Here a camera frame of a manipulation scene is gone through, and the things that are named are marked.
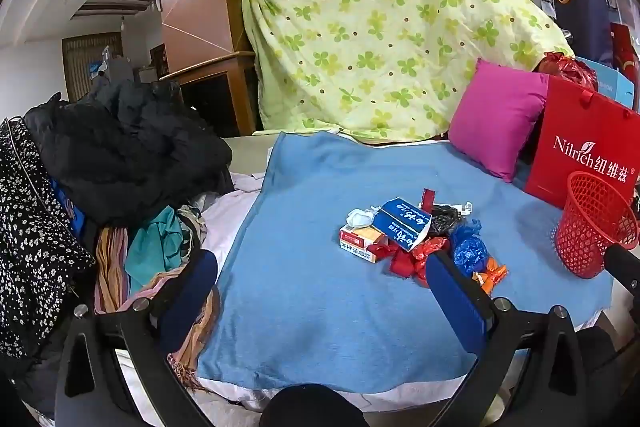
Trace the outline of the red orange medicine box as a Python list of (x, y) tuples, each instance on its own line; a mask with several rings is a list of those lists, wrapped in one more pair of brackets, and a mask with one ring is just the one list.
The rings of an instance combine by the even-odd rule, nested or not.
[(387, 237), (373, 227), (353, 228), (344, 225), (338, 233), (338, 241), (344, 251), (370, 263), (381, 259), (381, 251), (387, 245)]

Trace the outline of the black white floral garment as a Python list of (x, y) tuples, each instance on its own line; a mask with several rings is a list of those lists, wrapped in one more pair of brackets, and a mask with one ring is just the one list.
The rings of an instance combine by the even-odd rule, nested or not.
[(93, 257), (76, 239), (23, 121), (1, 124), (1, 354), (33, 357)]

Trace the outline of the blue white carton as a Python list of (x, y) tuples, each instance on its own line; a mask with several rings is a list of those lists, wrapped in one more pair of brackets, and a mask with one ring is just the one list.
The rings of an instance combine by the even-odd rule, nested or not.
[(404, 251), (422, 243), (430, 231), (432, 216), (402, 198), (384, 202), (375, 211), (372, 227)]

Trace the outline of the teal garment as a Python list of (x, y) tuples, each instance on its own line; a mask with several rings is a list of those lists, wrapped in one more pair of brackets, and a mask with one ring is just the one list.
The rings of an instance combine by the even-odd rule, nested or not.
[(141, 291), (155, 274), (181, 265), (182, 241), (181, 221), (170, 206), (137, 231), (124, 265), (129, 277), (130, 296)]

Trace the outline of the black clothes pile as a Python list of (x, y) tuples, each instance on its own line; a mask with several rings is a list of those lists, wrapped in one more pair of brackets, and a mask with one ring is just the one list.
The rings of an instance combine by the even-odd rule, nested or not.
[(98, 79), (24, 116), (47, 172), (101, 227), (132, 227), (203, 193), (232, 191), (229, 145), (175, 83)]

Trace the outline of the black plastic bag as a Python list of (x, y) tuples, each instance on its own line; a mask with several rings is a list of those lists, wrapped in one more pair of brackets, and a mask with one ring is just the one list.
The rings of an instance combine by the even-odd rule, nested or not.
[(448, 205), (434, 205), (431, 216), (432, 221), (427, 232), (428, 237), (448, 237), (464, 219), (460, 210)]

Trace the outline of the red ribbon bow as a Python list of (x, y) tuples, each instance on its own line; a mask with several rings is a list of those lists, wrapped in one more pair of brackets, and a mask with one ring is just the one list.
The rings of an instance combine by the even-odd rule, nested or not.
[(425, 274), (426, 260), (437, 251), (448, 253), (450, 242), (447, 237), (429, 237), (416, 245), (411, 251), (405, 251), (399, 245), (387, 239), (385, 243), (374, 243), (367, 247), (367, 252), (375, 260), (390, 258), (390, 273), (403, 279), (415, 279), (416, 283), (427, 287)]

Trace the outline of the red crinkled plastic bag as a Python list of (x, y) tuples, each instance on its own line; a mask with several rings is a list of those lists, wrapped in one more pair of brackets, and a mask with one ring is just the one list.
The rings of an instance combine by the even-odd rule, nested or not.
[(558, 76), (591, 91), (598, 90), (596, 72), (583, 61), (562, 52), (546, 52), (537, 66), (538, 72)]

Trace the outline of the striped pink orange scarf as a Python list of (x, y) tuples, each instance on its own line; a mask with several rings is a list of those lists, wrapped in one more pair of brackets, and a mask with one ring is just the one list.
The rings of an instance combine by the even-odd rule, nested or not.
[[(101, 232), (96, 247), (96, 313), (122, 312), (131, 308), (138, 298), (152, 299), (186, 269), (184, 265), (179, 265), (171, 271), (157, 273), (141, 291), (130, 296), (129, 277), (124, 268), (128, 249), (127, 232), (124, 229), (105, 229)], [(196, 377), (198, 358), (213, 332), (220, 310), (220, 297), (215, 286), (217, 260), (210, 251), (206, 251), (205, 257), (212, 262), (196, 269), (181, 293), (168, 299), (167, 313), (160, 321), (160, 337), (167, 345), (163, 349), (167, 353), (166, 359), (180, 383), (190, 390), (204, 388)]]

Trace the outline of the red mesh trash basket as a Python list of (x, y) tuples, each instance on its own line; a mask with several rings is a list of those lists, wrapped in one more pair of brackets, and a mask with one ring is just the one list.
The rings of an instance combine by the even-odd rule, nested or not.
[(623, 195), (591, 173), (571, 173), (554, 236), (565, 268), (576, 277), (592, 279), (604, 269), (608, 247), (620, 245), (631, 251), (637, 244), (638, 221)]

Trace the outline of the orange wrapper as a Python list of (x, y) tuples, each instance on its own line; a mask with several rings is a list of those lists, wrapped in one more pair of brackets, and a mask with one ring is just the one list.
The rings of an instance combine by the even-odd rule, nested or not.
[(485, 270), (482, 272), (474, 272), (472, 280), (475, 281), (484, 293), (488, 296), (492, 294), (495, 287), (508, 275), (508, 268), (494, 258), (489, 257)]

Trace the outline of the magenta pillow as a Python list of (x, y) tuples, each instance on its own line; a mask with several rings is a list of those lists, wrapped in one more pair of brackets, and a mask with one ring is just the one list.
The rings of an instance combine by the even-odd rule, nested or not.
[(510, 182), (518, 154), (544, 110), (549, 76), (482, 60), (448, 130), (456, 150)]

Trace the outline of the blue plastic bag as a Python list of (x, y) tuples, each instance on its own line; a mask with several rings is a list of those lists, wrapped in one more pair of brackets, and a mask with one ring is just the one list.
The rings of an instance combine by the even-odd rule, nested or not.
[(480, 231), (480, 220), (471, 219), (461, 222), (449, 234), (452, 261), (466, 277), (486, 269), (489, 254)]

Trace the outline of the white purple pill box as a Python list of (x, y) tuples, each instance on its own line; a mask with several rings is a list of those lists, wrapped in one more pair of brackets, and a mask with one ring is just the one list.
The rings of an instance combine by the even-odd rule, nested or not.
[(454, 204), (451, 208), (459, 211), (463, 217), (469, 216), (473, 212), (472, 202), (465, 202), (464, 204)]

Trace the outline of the white bed sheet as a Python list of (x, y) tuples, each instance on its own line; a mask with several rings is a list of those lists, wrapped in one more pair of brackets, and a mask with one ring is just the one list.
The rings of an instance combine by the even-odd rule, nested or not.
[(216, 197), (202, 213), (207, 229), (203, 248), (215, 255), (220, 267), (226, 262), (240, 226), (262, 191), (264, 178), (263, 172), (232, 173), (234, 190)]

